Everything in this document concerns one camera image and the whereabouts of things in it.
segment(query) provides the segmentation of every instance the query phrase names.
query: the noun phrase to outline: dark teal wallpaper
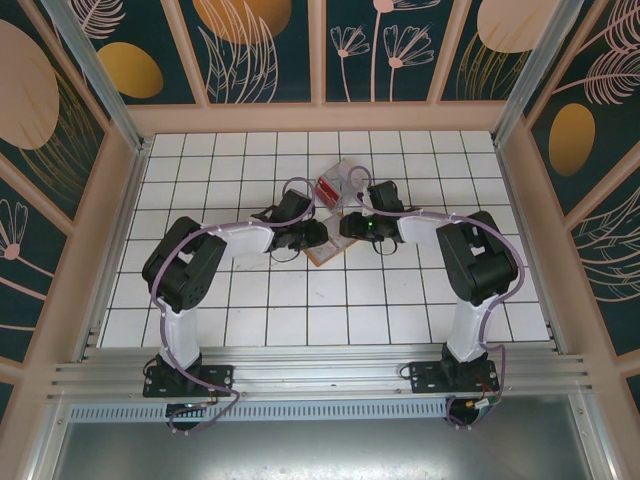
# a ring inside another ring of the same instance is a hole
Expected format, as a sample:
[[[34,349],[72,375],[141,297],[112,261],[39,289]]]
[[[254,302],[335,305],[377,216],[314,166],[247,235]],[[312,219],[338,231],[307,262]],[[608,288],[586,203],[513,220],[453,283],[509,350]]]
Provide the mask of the dark teal wallpaper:
[[[506,100],[557,0],[473,0],[442,100]]]
[[[24,360],[66,240],[0,179],[0,357]]]
[[[556,69],[556,67],[558,66],[558,63],[560,63],[560,60],[562,59],[562,57],[564,56],[565,52],[567,51],[567,47],[569,46],[569,44],[573,40],[573,37],[576,35],[576,31],[580,28],[580,25],[582,25],[582,22],[584,21],[584,17],[587,15],[587,13],[589,13],[589,10],[593,6],[593,1],[594,0],[584,0],[584,3],[582,4],[582,7],[580,8],[580,12],[578,13],[578,16],[576,17],[576,20],[573,22],[573,26],[571,27],[571,29],[569,30],[569,33],[567,34],[567,36],[565,37],[564,41],[562,42],[562,45],[558,49],[558,52],[556,53],[555,58],[551,62],[551,65],[549,65],[549,68],[547,69],[545,74],[540,79],[540,83],[538,84],[538,87],[536,88],[536,90],[533,92],[533,95],[531,95],[531,98],[529,99],[529,102],[524,107],[524,115],[525,115],[525,117],[529,116],[529,112],[531,112],[531,109],[533,108],[533,106],[538,101],[538,98],[540,97],[540,94],[542,93],[542,90],[547,85],[547,80],[551,76],[551,72],[553,72]]]
[[[0,424],[2,423],[4,412],[7,411],[7,406],[11,399],[11,393],[13,393],[13,385],[10,383],[0,382]]]
[[[640,349],[640,169],[572,236],[616,353]]]
[[[49,17],[49,14],[47,13],[46,9],[44,8],[44,6],[40,2],[40,0],[35,0],[35,4],[38,7],[38,9],[40,10],[40,13],[42,14],[42,17],[47,21],[49,26],[53,29],[53,24],[51,22],[51,18]],[[76,61],[75,57],[71,53],[71,50],[69,50],[69,48],[67,47],[67,44],[65,42],[61,41],[60,34],[55,29],[53,29],[53,31],[54,31],[55,35],[58,37],[58,41],[59,41],[59,43],[61,43],[62,48],[64,48],[64,51],[66,52],[67,57],[69,57],[69,59],[71,60],[73,65],[76,67],[76,70],[78,70],[78,72],[82,75],[85,84],[87,85],[87,87],[89,87],[89,90],[91,90],[91,94],[93,95],[93,98],[95,98],[96,102],[98,102],[98,105],[100,105],[100,109],[102,110],[104,115],[107,117],[107,119],[111,120],[111,115],[109,114],[109,112],[107,111],[106,107],[102,103],[102,100],[100,100],[100,97],[98,96],[98,94],[96,93],[95,89],[93,88],[93,85],[91,85],[91,83],[85,77],[85,75],[84,75],[84,73],[82,71],[82,67],[80,67],[80,64]]]
[[[328,0],[327,101],[426,100],[451,5]]]
[[[631,396],[633,397],[633,401],[636,403],[636,408],[638,409],[638,413],[640,414],[640,375],[628,377],[627,385],[629,386]]]
[[[640,140],[639,12],[609,2],[532,127],[565,214]]]
[[[195,102],[160,0],[69,4],[126,104]]]
[[[307,0],[180,0],[211,103],[311,101]]]
[[[73,219],[104,132],[17,2],[0,45],[0,155]]]

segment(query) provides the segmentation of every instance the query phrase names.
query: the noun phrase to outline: white grid floor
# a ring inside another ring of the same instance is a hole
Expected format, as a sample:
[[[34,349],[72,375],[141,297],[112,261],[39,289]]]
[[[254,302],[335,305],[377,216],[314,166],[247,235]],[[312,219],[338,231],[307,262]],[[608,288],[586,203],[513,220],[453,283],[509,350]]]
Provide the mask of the white grid floor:
[[[487,132],[158,135],[98,345],[160,345],[159,314],[150,308],[140,272],[177,218],[187,215],[205,224],[244,220],[278,202],[289,178],[317,178],[340,157],[366,166],[378,182],[393,179],[405,205],[459,214],[489,211],[525,258]],[[318,208],[316,218],[327,215]],[[320,268],[304,254],[289,263],[268,254],[234,259],[220,265],[201,304],[199,342],[443,342],[456,301],[443,267],[438,248],[404,244],[394,255],[380,256],[363,242]],[[494,313],[488,338],[549,339],[529,268],[523,290]]]

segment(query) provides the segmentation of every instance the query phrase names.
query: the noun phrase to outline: yellow oval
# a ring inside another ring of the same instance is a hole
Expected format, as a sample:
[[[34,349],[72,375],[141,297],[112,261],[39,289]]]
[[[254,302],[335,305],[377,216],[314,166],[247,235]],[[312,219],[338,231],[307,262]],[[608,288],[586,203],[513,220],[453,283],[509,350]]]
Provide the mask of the yellow oval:
[[[33,150],[58,124],[56,72],[29,35],[0,20],[0,138]]]
[[[98,50],[98,57],[116,89],[133,98],[150,98],[162,90],[162,72],[141,48],[114,42]]]
[[[589,158],[596,137],[596,123],[588,108],[578,103],[565,105],[551,125],[549,159],[558,174],[569,177]]]
[[[193,0],[200,19],[216,36],[236,44],[258,43],[244,4],[251,9],[256,23],[264,20],[275,38],[289,23],[291,0]]]
[[[478,10],[478,36],[501,53],[532,50],[558,0],[484,0]]]

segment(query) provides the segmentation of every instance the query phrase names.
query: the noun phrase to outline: black bracket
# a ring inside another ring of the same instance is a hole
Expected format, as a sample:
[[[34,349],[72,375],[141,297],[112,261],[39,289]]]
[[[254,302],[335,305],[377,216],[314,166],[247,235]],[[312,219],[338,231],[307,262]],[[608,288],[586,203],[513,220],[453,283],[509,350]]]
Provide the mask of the black bracket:
[[[454,384],[447,377],[441,361],[411,362],[407,376],[413,393],[482,393],[483,385],[478,376],[494,391],[500,388],[496,365],[491,360],[482,362],[473,372],[458,376]]]
[[[202,356],[187,372],[203,382],[211,385],[219,385],[225,388],[233,387],[232,365],[202,365]],[[180,372],[166,363],[160,355],[156,359],[157,366],[148,367],[145,370],[144,389],[142,396],[145,398],[185,398],[185,397],[209,397],[207,388],[195,384],[183,377]],[[215,392],[218,397],[228,397],[225,392]]]
[[[189,217],[181,217],[175,221],[142,269],[142,278],[147,282],[149,292],[160,267],[173,249],[201,228],[202,225]],[[186,244],[182,252],[193,255],[193,258],[188,263],[180,257],[171,261],[160,279],[158,296],[176,313],[197,306],[211,287],[226,247],[227,243],[220,237],[206,234]]]
[[[469,218],[498,231],[491,214],[479,211]],[[518,277],[509,249],[493,235],[469,223],[449,223],[436,229],[451,288],[465,302],[478,306],[494,294],[502,295]],[[473,248],[482,249],[474,254]]]

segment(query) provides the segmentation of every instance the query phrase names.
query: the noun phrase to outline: cable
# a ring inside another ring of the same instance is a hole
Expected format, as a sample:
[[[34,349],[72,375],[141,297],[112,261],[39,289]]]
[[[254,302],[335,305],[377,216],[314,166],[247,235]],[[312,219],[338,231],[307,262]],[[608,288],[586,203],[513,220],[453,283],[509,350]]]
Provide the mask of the cable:
[[[378,249],[376,248],[376,242],[371,242],[371,246],[373,247],[373,251],[381,257],[389,257],[398,251],[398,242],[393,239],[391,239],[391,241],[393,242],[393,251],[391,251],[390,253],[382,253],[383,242],[378,242],[380,244],[380,251],[378,251]]]
[[[296,254],[289,258],[288,260],[278,260],[276,257],[273,256],[273,252],[269,252],[269,257],[271,258],[271,260],[273,260],[274,262],[277,263],[289,263],[289,262],[293,262],[296,258],[298,258],[300,256],[300,250],[298,250],[296,252]]]
[[[147,377],[147,368],[153,362],[157,362],[156,357],[153,357],[151,360],[149,360],[147,363],[144,364],[144,367],[142,367],[142,375],[144,375],[145,378]]]
[[[315,189],[313,188],[313,184],[309,180],[307,180],[306,178],[302,178],[302,177],[293,177],[290,180],[288,180],[284,184],[284,186],[282,187],[283,194],[284,194],[284,192],[287,191],[287,187],[289,186],[289,184],[291,182],[294,182],[294,181],[302,181],[302,182],[306,183],[307,187],[309,187],[311,189],[311,202],[309,203],[309,206],[307,207],[307,209],[301,215],[299,215],[298,217],[296,217],[294,219],[291,219],[291,220],[288,220],[286,222],[282,222],[282,223],[270,223],[270,222],[260,222],[260,221],[254,222],[254,221],[249,220],[249,221],[245,221],[245,222],[232,222],[232,223],[225,223],[225,224],[222,224],[222,225],[210,225],[210,226],[207,226],[207,227],[203,227],[200,230],[198,230],[196,232],[193,232],[190,235],[188,235],[187,237],[185,237],[171,251],[171,253],[169,253],[169,255],[167,256],[167,259],[164,261],[164,263],[160,266],[160,269],[158,270],[156,278],[153,281],[153,285],[151,286],[151,301],[160,310],[160,340],[162,342],[162,349],[166,352],[167,356],[171,360],[171,364],[173,365],[173,367],[176,370],[178,370],[178,372],[180,372],[182,374],[182,376],[184,376],[188,380],[191,380],[196,385],[200,385],[202,387],[205,387],[208,391],[213,390],[213,391],[217,391],[217,392],[221,392],[221,393],[228,393],[229,395],[235,395],[235,398],[231,401],[231,403],[229,403],[229,405],[227,405],[220,412],[218,412],[211,420],[207,420],[206,422],[201,422],[201,423],[199,423],[198,425],[196,425],[195,427],[193,427],[190,430],[182,431],[182,430],[178,430],[175,427],[173,421],[175,420],[176,415],[178,415],[180,413],[184,413],[186,411],[191,411],[193,409],[199,410],[202,407],[189,407],[189,408],[186,408],[186,409],[177,410],[169,418],[169,427],[171,428],[171,431],[174,434],[180,433],[181,435],[187,436],[187,435],[189,435],[189,433],[198,433],[198,432],[201,432],[201,431],[205,430],[206,428],[210,427],[211,425],[216,423],[220,417],[225,415],[231,408],[233,408],[236,403],[238,403],[238,401],[240,400],[240,392],[238,392],[237,390],[234,390],[232,388],[221,387],[219,385],[213,385],[211,383],[208,383],[208,382],[205,382],[203,380],[200,380],[199,378],[194,377],[189,372],[187,372],[184,368],[182,368],[182,366],[180,365],[180,363],[178,362],[176,357],[173,355],[173,352],[171,351],[171,348],[169,347],[169,342],[167,341],[167,332],[165,331],[165,326],[166,326],[166,321],[167,321],[167,305],[164,302],[160,301],[160,299],[158,298],[158,287],[160,285],[160,280],[162,279],[162,277],[164,276],[165,272],[167,271],[167,268],[169,268],[169,265],[171,264],[171,262],[178,256],[178,254],[182,251],[182,249],[188,243],[190,243],[194,239],[198,238],[200,235],[204,235],[205,233],[209,233],[209,232],[216,232],[216,231],[217,232],[221,232],[221,231],[227,230],[229,228],[241,227],[241,226],[247,226],[247,225],[253,225],[253,224],[261,225],[261,226],[265,226],[265,227],[269,227],[269,228],[287,227],[289,225],[293,225],[294,223],[297,223],[297,222],[303,220],[304,217],[306,217],[309,213],[311,213],[313,211],[313,209],[315,208],[316,193],[315,193]]]
[[[353,172],[355,172],[356,170],[362,170],[366,175],[367,175],[367,180],[368,180],[368,186],[370,187],[373,179],[371,176],[371,172],[369,172],[369,170],[367,170],[365,167],[361,166],[361,165],[357,165],[355,167],[352,167],[349,170],[349,173],[347,174],[347,181],[349,183],[351,183],[351,185],[353,185],[354,187],[357,188],[356,184],[353,183],[351,181],[351,177],[353,175]],[[478,335],[478,341],[480,343],[480,346],[486,350],[486,351],[497,351],[500,350],[501,353],[501,366],[500,366],[500,388],[498,389],[498,393],[501,396],[502,395],[502,391],[504,389],[504,377],[505,377],[505,371],[506,371],[506,363],[507,363],[507,351],[506,348],[504,346],[504,344],[499,344],[493,347],[489,347],[486,342],[485,342],[485,329],[487,327],[487,322],[489,321],[489,317],[491,316],[491,314],[493,313],[493,309],[498,306],[499,304],[503,303],[505,300],[513,297],[518,290],[520,290],[522,288],[522,285],[524,284],[524,277],[525,277],[525,268],[524,268],[524,262],[522,261],[522,257],[520,257],[520,254],[518,253],[518,251],[516,250],[516,248],[511,244],[511,242],[509,242],[509,240],[507,240],[504,235],[502,235],[499,231],[497,231],[496,229],[492,228],[491,226],[480,222],[478,220],[476,220],[475,218],[469,218],[469,217],[465,217],[464,215],[456,215],[456,214],[446,214],[446,213],[440,213],[440,212],[428,212],[425,211],[423,209],[417,210],[417,211],[409,211],[409,212],[385,212],[383,210],[378,210],[376,208],[370,207],[369,205],[366,205],[359,197],[358,195],[354,195],[355,201],[358,203],[358,205],[360,205],[362,208],[364,208],[365,210],[368,210],[372,213],[377,213],[378,215],[385,215],[388,217],[410,217],[410,216],[414,216],[414,217],[425,217],[425,218],[433,218],[435,220],[442,220],[442,221],[446,221],[446,222],[452,222],[452,223],[456,223],[456,222],[465,222],[465,223],[470,223],[471,225],[474,225],[478,228],[483,229],[485,232],[487,232],[488,234],[492,235],[493,237],[495,237],[496,239],[498,239],[500,242],[502,242],[504,244],[505,247],[507,247],[509,249],[509,251],[511,252],[511,254],[513,255],[513,258],[516,261],[516,264],[518,266],[518,281],[516,282],[516,285],[513,289],[511,289],[510,291],[508,291],[507,293],[496,297],[490,304],[489,307],[487,308],[487,311],[485,312],[484,316],[482,317],[482,321],[480,322],[480,333]],[[453,424],[454,421],[453,420],[457,420],[455,419],[455,417],[451,417],[451,404],[453,403],[453,400],[455,400],[455,396],[451,397],[451,402],[447,402],[447,421],[450,424]]]

